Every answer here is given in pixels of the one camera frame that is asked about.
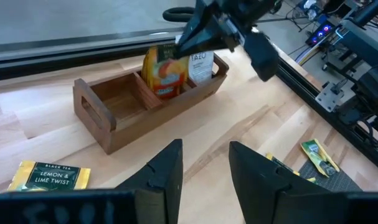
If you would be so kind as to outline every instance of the glass panel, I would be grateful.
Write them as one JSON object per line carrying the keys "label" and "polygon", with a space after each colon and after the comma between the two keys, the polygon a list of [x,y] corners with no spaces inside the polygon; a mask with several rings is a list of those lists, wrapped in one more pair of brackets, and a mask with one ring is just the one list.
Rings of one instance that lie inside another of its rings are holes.
{"label": "glass panel", "polygon": [[184,24],[165,21],[163,11],[194,3],[0,0],[0,60],[170,38]]}

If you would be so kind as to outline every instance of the wooden tray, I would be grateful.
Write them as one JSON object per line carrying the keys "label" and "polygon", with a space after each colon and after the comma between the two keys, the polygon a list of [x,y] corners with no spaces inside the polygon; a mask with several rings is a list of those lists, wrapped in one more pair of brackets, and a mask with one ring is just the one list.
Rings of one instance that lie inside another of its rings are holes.
{"label": "wooden tray", "polygon": [[214,65],[218,70],[211,80],[196,85],[188,79],[181,94],[167,101],[147,87],[140,77],[141,67],[90,83],[75,80],[75,114],[111,154],[214,94],[229,69],[215,54]]}

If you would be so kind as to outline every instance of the wooden table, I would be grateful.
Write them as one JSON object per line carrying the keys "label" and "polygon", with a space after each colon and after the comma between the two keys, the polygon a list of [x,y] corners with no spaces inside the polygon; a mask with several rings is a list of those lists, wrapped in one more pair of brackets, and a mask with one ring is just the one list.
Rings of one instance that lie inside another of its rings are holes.
{"label": "wooden table", "polygon": [[184,143],[180,223],[243,223],[227,157],[233,140],[299,170],[307,160],[300,143],[317,138],[361,188],[378,190],[378,168],[282,81],[262,82],[242,49],[218,54],[230,70],[214,96],[110,156],[73,112],[73,81],[112,77],[141,65],[143,57],[1,81],[0,192],[22,160],[89,167],[89,188],[114,187],[176,138]]}

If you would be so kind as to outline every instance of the electronic equipment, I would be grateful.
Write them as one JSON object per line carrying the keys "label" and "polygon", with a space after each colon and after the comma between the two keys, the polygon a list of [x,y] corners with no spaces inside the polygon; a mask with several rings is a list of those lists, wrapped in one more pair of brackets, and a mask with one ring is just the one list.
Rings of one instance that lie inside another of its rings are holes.
{"label": "electronic equipment", "polygon": [[329,21],[322,23],[305,41],[310,46],[316,45],[323,40],[328,34],[334,31],[335,26]]}
{"label": "electronic equipment", "polygon": [[338,106],[336,112],[341,121],[350,126],[356,125],[358,121],[365,123],[371,135],[369,141],[376,146],[378,139],[374,140],[373,128],[378,131],[378,66],[354,80],[354,83],[351,89],[356,95]]}

